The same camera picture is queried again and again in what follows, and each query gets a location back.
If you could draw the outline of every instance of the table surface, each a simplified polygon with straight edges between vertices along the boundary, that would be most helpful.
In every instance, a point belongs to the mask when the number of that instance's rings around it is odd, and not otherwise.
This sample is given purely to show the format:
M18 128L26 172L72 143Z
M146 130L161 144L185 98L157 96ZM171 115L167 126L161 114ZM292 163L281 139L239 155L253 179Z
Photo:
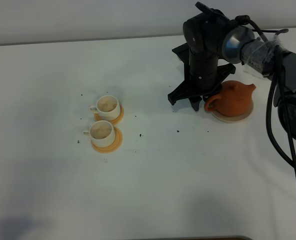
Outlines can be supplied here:
M296 28L280 38L296 53ZM187 99L171 106L184 77L172 49L184 42L0 46L0 240L296 239L294 170L265 127L270 81L236 65L227 79L257 86L240 123ZM100 154L82 131L106 94L124 107L123 143ZM272 126L289 153L276 109Z

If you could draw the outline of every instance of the orange teapot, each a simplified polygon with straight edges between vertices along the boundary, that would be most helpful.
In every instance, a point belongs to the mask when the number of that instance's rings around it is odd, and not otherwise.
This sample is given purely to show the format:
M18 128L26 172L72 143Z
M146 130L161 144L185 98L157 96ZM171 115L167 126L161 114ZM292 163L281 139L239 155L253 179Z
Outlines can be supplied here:
M228 117L244 114L252 103L252 94L256 86L245 85L239 81L225 81L221 86L218 94L207 99L204 109L207 112L217 111Z

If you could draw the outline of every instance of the black mount bracket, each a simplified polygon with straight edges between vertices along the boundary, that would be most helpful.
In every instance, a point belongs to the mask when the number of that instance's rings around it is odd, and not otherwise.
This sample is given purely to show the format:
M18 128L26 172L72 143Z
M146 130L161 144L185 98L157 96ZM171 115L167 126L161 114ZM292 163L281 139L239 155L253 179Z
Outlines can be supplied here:
M183 82L171 93L168 94L168 100L171 105L174 105L176 101L182 99L189 99L192 108L197 112L199 110L199 104L201 100L207 100L208 97L217 94L221 88L221 83L228 77L229 74L234 74L236 67L228 63L226 65L217 67L217 74L215 77L215 84L211 90L200 90L194 82L190 80L190 68L189 68L189 46L187 43L178 46L172 50L184 64L184 80Z

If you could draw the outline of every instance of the teapot handle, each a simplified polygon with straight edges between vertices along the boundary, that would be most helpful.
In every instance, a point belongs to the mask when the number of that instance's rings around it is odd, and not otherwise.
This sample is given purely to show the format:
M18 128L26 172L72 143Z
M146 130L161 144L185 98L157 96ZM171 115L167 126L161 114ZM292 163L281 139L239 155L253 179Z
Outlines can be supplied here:
M207 112L213 112L216 110L215 106L209 106L213 101L215 101L216 99L221 99L222 96L220 96L220 94L216 94L213 95L211 97L209 97L206 101L206 103L204 104L204 110Z

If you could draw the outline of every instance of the cup handle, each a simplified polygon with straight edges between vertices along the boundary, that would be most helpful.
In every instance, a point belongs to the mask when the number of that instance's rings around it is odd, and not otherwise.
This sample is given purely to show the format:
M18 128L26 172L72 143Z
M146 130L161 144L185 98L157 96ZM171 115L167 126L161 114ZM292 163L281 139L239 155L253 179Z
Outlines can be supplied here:
M91 111L93 114L97 114L97 113L98 113L97 108L96 108L95 105L90 105L89 109L90 109L90 111Z
M216 99L221 99L222 97L220 96L220 94L216 94L211 96L210 98L207 99L206 103L204 104L204 110L207 112L213 112L216 110L215 106L209 106L213 101L215 101Z
M83 135L85 135L87 138L90 138L89 130L83 130Z

